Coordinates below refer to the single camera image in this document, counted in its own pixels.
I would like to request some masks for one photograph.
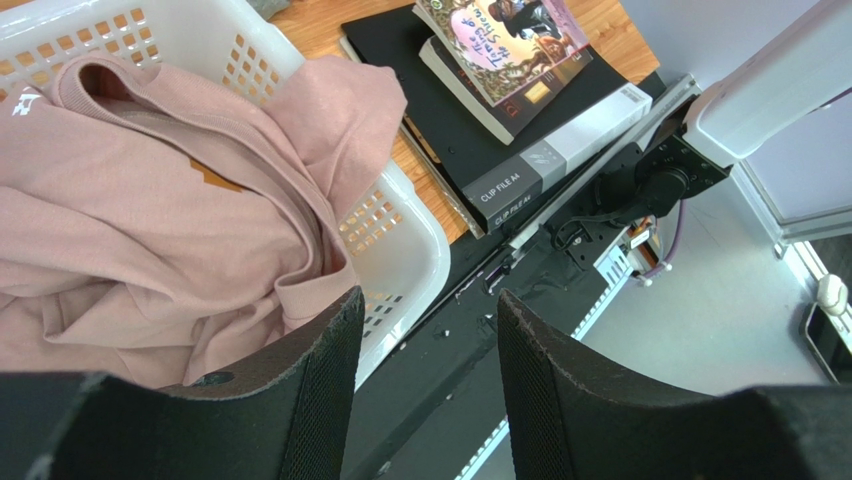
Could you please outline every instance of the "wooden table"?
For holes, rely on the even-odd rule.
[[[0,11],[30,0],[0,0]],[[338,40],[340,25],[381,13],[412,0],[293,0],[292,5],[272,17],[274,23],[307,58],[345,56]],[[659,62],[633,25],[618,0],[566,0],[589,36],[592,46],[616,70],[633,83],[650,75]],[[447,239],[454,242],[467,225],[452,209],[435,180],[421,164],[419,155],[398,134],[392,156],[414,182],[417,194],[441,222]]]

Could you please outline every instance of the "white wall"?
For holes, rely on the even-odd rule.
[[[659,58],[663,80],[671,83],[689,72],[702,88],[733,71],[816,2],[621,0]],[[850,38],[838,41],[852,42],[852,29]],[[852,167],[849,137],[852,99],[844,99],[800,120],[749,159],[784,220],[852,206],[852,188],[844,186]]]

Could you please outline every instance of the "pink sweatshirt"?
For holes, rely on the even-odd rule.
[[[405,99],[390,69],[308,61],[261,109],[92,54],[0,103],[0,370],[191,383],[356,283],[338,223]]]

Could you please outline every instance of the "white plastic basket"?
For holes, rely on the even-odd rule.
[[[179,66],[257,104],[304,61],[245,0],[36,0],[0,13],[0,99],[18,81],[46,87],[64,62],[95,49]],[[366,297],[360,386],[437,297],[450,251],[393,161],[340,233]]]

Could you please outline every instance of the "black cable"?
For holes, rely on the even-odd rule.
[[[606,223],[618,220],[619,218],[627,214],[631,209],[633,209],[633,207],[635,207],[637,203],[639,203],[638,199],[634,199],[632,202],[611,213],[589,215],[585,217],[572,217],[568,219],[565,223],[563,223],[558,229],[553,231],[550,236],[550,246],[552,246],[554,250],[564,252],[565,250],[568,250],[571,245],[574,244],[574,241],[579,238],[580,235],[583,234],[583,227],[578,226],[570,234],[566,235],[569,226],[580,222]]]

